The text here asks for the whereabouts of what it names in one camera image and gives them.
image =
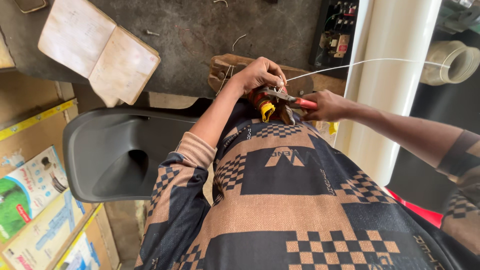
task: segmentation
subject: white pvc pipe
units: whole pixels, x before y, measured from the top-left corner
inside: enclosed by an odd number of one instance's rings
[[[441,2],[375,0],[365,60],[402,58],[418,63],[367,62],[363,64],[359,84],[350,81],[353,87],[347,90],[347,95],[355,97],[356,84],[357,102],[391,113],[409,115],[423,68],[420,62],[425,61]],[[339,130],[339,135],[342,137],[337,138],[335,146],[340,146],[339,150],[378,185],[387,185],[399,145],[358,123],[353,123],[351,132]]]

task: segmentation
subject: notebook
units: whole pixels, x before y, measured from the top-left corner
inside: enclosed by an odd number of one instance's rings
[[[160,63],[157,51],[87,0],[55,0],[38,49],[87,78],[107,107],[132,105]]]

